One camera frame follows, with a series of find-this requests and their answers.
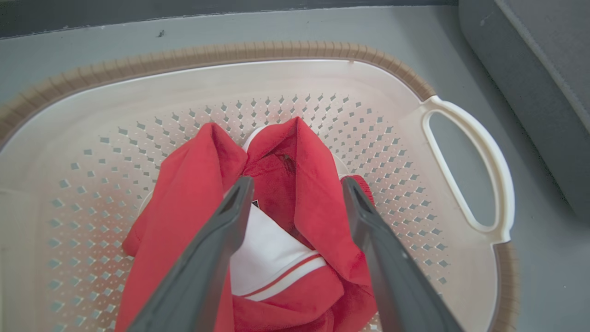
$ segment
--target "red fabric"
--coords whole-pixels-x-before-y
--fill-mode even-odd
[[[260,209],[329,266],[260,302],[231,296],[227,278],[215,331],[357,332],[371,319],[376,304],[369,272],[350,236],[332,154],[295,118],[262,130],[247,154],[210,123],[165,160],[152,200],[123,243],[136,259],[117,332],[128,328],[241,175],[254,178]]]
[[[345,178],[353,178],[355,179],[356,183],[359,184],[359,187],[363,190],[367,198],[375,205],[375,199],[373,199],[373,193],[371,193],[371,188],[365,179],[363,179],[360,175],[347,175],[340,179],[340,183],[344,183]]]

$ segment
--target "gray floor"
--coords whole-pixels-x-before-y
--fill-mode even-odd
[[[158,38],[164,30],[164,36]],[[456,7],[383,7],[166,19],[0,40],[0,103],[77,66],[193,45],[270,40],[366,44],[400,58],[441,98],[475,116],[512,171],[521,260],[519,331],[582,331],[590,323],[590,227],[578,222],[506,101],[461,35]],[[464,192],[485,178],[460,135],[438,128]],[[485,211],[485,204],[474,209]]]

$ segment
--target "white fabric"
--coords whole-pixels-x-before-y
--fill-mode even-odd
[[[231,292],[240,296],[250,294],[273,283],[290,268],[317,254],[317,251],[306,247],[252,205],[244,243],[230,259]],[[257,301],[263,300],[260,294],[266,294],[267,297],[278,294],[305,274],[326,265],[323,258],[314,261],[317,261],[313,265],[315,268],[309,269],[306,263],[291,271],[283,276],[281,282],[257,294]]]

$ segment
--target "tan basket rim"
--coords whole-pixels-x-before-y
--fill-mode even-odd
[[[270,41],[208,45],[104,61],[53,76],[0,107],[0,149],[35,114],[75,93],[138,77],[177,70],[271,60],[334,59],[361,61],[394,75],[424,101],[434,89],[395,57],[364,45],[325,41]],[[490,326],[493,332],[516,331],[519,315],[519,273],[510,243],[496,245],[499,293]]]

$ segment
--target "red stripe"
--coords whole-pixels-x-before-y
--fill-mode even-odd
[[[271,282],[270,284],[268,284],[268,285],[266,285],[266,286],[264,286],[264,287],[260,288],[260,289],[259,289],[259,290],[257,290],[257,291],[253,291],[253,292],[252,292],[252,293],[250,293],[250,294],[246,294],[246,295],[242,295],[242,296],[243,296],[243,297],[249,297],[249,296],[252,296],[252,295],[254,295],[254,294],[258,294],[258,293],[260,293],[260,292],[262,292],[262,291],[265,291],[265,290],[267,290],[267,289],[271,288],[273,285],[275,285],[276,283],[278,283],[279,281],[281,281],[281,280],[282,280],[282,279],[283,279],[285,276],[287,276],[289,273],[291,273],[291,272],[295,271],[295,270],[296,270],[298,267],[300,267],[300,266],[302,266],[303,264],[305,264],[305,263],[307,263],[307,262],[309,262],[309,261],[312,261],[312,260],[314,260],[314,259],[316,259],[316,258],[318,258],[318,257],[322,257],[322,256],[321,256],[319,253],[317,253],[317,254],[315,254],[315,255],[313,255],[313,256],[309,256],[308,258],[306,258],[306,259],[302,260],[301,262],[299,262],[299,263],[297,263],[297,264],[293,265],[293,266],[292,266],[290,269],[286,270],[286,271],[285,271],[285,273],[281,274],[281,275],[280,275],[280,276],[279,276],[277,279],[275,279],[275,280],[274,280],[273,282]]]

